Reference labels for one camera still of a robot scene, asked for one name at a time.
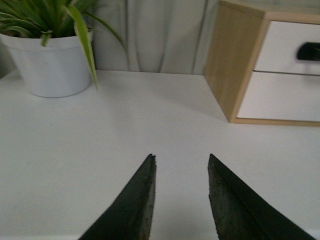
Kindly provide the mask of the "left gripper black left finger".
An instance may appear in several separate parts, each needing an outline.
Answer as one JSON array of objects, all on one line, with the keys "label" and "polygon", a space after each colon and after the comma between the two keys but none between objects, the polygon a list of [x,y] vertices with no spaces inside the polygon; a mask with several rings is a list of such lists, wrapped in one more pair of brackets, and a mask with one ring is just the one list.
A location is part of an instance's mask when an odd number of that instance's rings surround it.
[{"label": "left gripper black left finger", "polygon": [[148,240],[156,197],[156,156],[149,154],[81,240]]}]

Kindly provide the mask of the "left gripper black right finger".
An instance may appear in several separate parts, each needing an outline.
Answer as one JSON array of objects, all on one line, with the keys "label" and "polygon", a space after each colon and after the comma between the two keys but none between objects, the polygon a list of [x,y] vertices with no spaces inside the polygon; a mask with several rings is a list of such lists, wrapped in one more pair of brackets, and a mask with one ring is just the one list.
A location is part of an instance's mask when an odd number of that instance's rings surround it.
[{"label": "left gripper black right finger", "polygon": [[217,157],[208,160],[209,201],[220,240],[312,240]]}]

